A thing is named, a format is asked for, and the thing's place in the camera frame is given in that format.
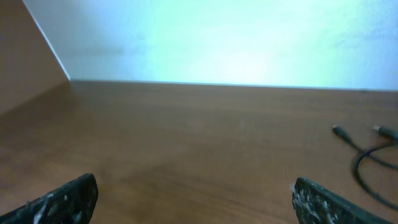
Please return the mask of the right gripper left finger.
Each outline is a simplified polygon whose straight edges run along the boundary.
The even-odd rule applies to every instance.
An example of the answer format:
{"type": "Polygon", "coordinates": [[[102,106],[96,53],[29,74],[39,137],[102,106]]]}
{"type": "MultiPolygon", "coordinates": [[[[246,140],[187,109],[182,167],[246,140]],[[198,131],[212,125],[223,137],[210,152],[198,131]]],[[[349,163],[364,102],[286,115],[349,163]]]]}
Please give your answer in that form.
{"type": "Polygon", "coordinates": [[[1,224],[88,224],[93,216],[98,195],[95,176],[86,173],[1,215],[1,224]]]}

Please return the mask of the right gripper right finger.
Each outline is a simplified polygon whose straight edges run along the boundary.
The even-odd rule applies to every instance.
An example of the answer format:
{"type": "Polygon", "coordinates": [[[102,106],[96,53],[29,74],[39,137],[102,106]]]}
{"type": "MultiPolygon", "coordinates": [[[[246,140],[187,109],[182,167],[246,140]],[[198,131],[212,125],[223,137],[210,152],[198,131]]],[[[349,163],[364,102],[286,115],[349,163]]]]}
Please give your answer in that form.
{"type": "Polygon", "coordinates": [[[300,224],[390,224],[304,177],[292,187],[292,206],[300,224]]]}

